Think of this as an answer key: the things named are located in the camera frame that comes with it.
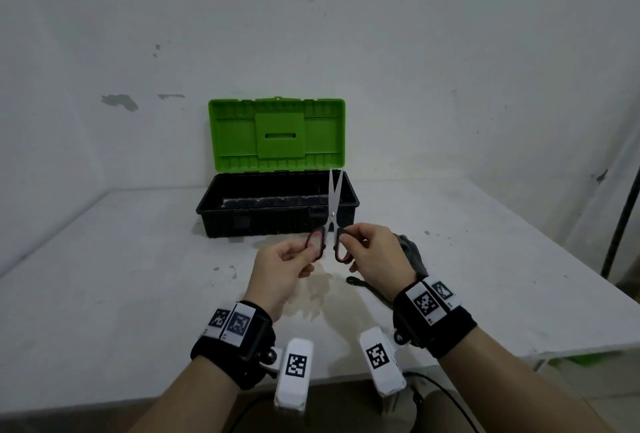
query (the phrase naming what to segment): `table surface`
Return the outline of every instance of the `table surface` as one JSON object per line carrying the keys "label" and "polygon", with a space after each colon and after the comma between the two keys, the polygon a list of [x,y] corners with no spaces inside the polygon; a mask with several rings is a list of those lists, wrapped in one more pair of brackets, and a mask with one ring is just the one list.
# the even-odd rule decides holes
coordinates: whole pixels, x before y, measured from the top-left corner
{"label": "table surface", "polygon": [[[520,357],[640,345],[640,306],[464,179],[354,184],[356,219],[407,235],[430,274]],[[256,250],[288,236],[208,239],[203,188],[109,193],[0,279],[0,414],[156,397]],[[358,335],[388,308],[325,256],[275,324],[314,342],[312,381],[367,377]],[[404,347],[403,369],[436,364]]]}

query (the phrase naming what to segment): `green toolbox lid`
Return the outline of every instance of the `green toolbox lid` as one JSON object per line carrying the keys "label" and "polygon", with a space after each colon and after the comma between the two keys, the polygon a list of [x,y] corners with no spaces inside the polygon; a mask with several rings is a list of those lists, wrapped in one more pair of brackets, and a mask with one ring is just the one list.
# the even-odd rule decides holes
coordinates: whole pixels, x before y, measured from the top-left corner
{"label": "green toolbox lid", "polygon": [[212,99],[209,122],[219,172],[344,166],[343,99]]}

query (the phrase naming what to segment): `black toolbox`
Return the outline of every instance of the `black toolbox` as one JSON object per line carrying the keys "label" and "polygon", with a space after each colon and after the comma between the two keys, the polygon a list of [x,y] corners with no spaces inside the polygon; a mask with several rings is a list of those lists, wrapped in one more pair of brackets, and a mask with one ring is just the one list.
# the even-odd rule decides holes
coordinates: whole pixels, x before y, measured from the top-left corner
{"label": "black toolbox", "polygon": [[[196,212],[210,238],[311,232],[328,218],[329,169],[344,166],[341,99],[213,99],[216,175]],[[334,170],[333,181],[337,182]],[[346,172],[338,223],[358,197]]]}

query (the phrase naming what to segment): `white tracker device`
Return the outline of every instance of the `white tracker device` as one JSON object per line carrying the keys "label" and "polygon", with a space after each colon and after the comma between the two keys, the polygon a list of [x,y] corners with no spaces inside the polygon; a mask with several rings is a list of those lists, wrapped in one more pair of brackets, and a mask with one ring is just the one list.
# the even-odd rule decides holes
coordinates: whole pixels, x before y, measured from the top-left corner
{"label": "white tracker device", "polygon": [[274,399],[277,407],[304,412],[313,356],[314,343],[311,340],[291,339],[279,361],[280,371]]}
{"label": "white tracker device", "polygon": [[396,349],[380,327],[361,333],[360,347],[380,396],[392,395],[406,387],[406,380],[396,363]]}

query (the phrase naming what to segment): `black wrist strap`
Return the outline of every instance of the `black wrist strap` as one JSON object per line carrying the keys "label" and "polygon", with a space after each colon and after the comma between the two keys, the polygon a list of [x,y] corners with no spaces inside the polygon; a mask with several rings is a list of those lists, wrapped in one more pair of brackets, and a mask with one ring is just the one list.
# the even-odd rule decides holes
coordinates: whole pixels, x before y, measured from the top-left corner
{"label": "black wrist strap", "polygon": [[477,324],[446,285],[433,277],[407,286],[394,300],[394,326],[404,341],[446,355]]}
{"label": "black wrist strap", "polygon": [[261,354],[275,344],[273,322],[258,305],[242,300],[218,308],[191,349],[191,358],[205,357],[244,390],[260,382],[267,372]]}

